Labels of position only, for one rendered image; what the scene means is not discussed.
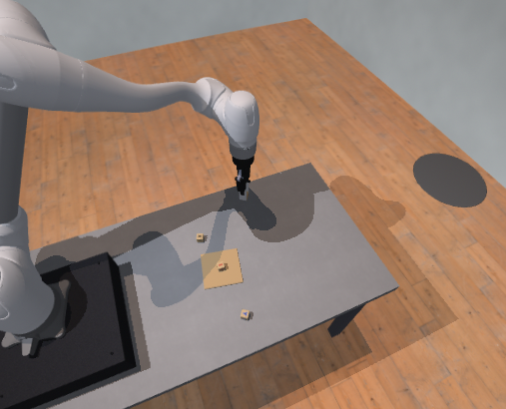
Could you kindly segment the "peach flat mat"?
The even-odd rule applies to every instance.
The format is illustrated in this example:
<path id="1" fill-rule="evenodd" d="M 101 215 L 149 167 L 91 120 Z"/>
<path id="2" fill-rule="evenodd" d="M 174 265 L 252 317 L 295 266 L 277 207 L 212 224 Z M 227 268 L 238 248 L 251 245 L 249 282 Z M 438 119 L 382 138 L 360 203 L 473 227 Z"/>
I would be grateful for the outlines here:
<path id="1" fill-rule="evenodd" d="M 201 260 L 205 289 L 243 282 L 236 248 L 201 254 Z M 226 269 L 219 271 L 217 263 L 221 261 Z"/>

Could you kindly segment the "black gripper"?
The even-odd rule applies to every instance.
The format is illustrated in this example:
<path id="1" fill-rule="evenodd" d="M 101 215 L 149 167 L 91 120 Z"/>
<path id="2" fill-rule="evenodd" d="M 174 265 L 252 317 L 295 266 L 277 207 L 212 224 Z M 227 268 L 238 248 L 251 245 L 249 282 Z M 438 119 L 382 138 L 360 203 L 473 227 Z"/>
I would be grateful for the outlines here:
<path id="1" fill-rule="evenodd" d="M 235 177 L 238 192 L 240 192 L 240 200 L 247 200 L 247 192 L 249 191 L 249 177 L 251 176 L 251 164 L 254 156 L 247 160 L 238 160 L 233 157 L 233 163 L 237 166 L 238 176 Z"/>

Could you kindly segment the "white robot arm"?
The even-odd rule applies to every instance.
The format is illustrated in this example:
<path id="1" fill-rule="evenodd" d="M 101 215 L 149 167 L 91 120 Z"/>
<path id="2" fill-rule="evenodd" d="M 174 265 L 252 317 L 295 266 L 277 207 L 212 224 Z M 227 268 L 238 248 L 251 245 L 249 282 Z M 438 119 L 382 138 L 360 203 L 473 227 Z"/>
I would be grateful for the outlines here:
<path id="1" fill-rule="evenodd" d="M 22 344 L 23 357 L 34 355 L 39 340 L 65 335 L 71 287 L 67 279 L 42 281 L 30 256 L 28 216 L 18 207 L 29 108 L 144 113 L 183 101 L 220 124 L 238 160 L 254 156 L 259 130 L 250 92 L 233 92 L 210 77 L 132 83 L 56 52 L 46 35 L 27 8 L 0 0 L 0 330 L 2 346 Z"/>

